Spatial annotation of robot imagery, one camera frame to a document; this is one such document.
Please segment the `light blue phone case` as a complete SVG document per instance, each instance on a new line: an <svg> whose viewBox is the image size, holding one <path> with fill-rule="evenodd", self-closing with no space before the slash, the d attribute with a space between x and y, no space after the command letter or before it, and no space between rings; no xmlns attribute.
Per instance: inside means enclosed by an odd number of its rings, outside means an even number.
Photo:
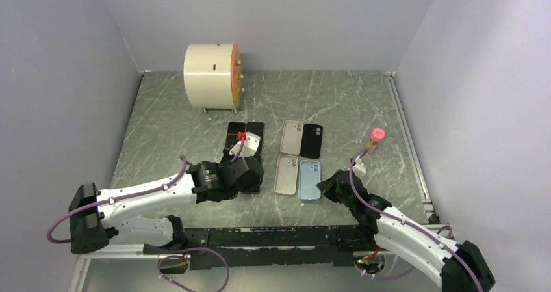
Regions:
<svg viewBox="0 0 551 292"><path fill-rule="evenodd" d="M321 198L317 184L321 182L321 164L318 161L301 161L298 182L298 196L303 201L314 201Z"/></svg>

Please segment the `black smartphone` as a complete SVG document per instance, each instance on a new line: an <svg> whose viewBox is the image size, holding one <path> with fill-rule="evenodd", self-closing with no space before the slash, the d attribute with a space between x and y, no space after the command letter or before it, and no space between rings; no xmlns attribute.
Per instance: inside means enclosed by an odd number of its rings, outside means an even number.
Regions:
<svg viewBox="0 0 551 292"><path fill-rule="evenodd" d="M264 124L262 122L247 122L246 131L260 137L259 147L261 148L264 140Z"/></svg>

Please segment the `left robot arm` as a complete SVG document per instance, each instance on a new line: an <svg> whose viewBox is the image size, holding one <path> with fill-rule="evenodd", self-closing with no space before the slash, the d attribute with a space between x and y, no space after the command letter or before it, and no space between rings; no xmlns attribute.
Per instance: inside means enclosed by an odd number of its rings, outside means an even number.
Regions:
<svg viewBox="0 0 551 292"><path fill-rule="evenodd" d="M88 254L115 242L180 252L187 243L181 218L147 219L145 213L230 200L243 190L258 187L263 176L256 158L241 157L234 162L186 165L172 177L122 189L98 189L95 183L85 183L68 208L71 252Z"/></svg>

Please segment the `pale pink phone case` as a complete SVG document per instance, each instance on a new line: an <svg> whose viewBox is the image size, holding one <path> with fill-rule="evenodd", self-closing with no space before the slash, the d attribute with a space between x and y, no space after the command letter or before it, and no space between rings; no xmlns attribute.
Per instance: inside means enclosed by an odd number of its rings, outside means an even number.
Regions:
<svg viewBox="0 0 551 292"><path fill-rule="evenodd" d="M274 192L292 196L296 193L298 179L298 158L293 155L280 155L277 159Z"/></svg>

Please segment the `beige phone case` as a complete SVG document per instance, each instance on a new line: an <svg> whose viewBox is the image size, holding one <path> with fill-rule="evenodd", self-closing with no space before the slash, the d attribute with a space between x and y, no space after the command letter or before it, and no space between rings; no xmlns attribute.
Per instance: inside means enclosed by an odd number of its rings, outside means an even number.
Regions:
<svg viewBox="0 0 551 292"><path fill-rule="evenodd" d="M301 150L303 123L297 120L286 120L283 125L280 152L288 155L298 155Z"/></svg>

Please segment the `black phone case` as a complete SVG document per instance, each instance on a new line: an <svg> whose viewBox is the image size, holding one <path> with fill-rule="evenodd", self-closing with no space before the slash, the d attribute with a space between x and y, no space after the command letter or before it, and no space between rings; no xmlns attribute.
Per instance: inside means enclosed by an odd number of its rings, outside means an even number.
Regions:
<svg viewBox="0 0 551 292"><path fill-rule="evenodd" d="M323 126L319 124L304 124L299 155L308 159L319 159L322 148Z"/></svg>

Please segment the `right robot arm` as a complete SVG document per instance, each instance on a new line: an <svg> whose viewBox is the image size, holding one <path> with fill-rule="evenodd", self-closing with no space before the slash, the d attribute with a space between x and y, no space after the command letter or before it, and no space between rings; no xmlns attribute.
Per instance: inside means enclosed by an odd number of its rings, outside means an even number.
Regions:
<svg viewBox="0 0 551 292"><path fill-rule="evenodd" d="M490 291L496 280L480 249L433 232L403 214L388 200L369 193L351 170L339 170L318 183L322 195L348 208L361 228L357 241L377 245L404 259L441 291Z"/></svg>

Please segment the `phone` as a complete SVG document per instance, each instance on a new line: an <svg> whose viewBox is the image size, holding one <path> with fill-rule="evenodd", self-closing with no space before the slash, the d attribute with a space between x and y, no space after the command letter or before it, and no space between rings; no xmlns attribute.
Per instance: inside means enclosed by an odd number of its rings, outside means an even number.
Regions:
<svg viewBox="0 0 551 292"><path fill-rule="evenodd" d="M225 147L232 148L238 142L238 134L245 132L245 122L230 122L228 123L227 133L225 138Z"/></svg>
<svg viewBox="0 0 551 292"><path fill-rule="evenodd" d="M261 191L260 187L252 187L252 188L247 188L247 189L244 189L243 191L241 191L242 194L259 194Z"/></svg>

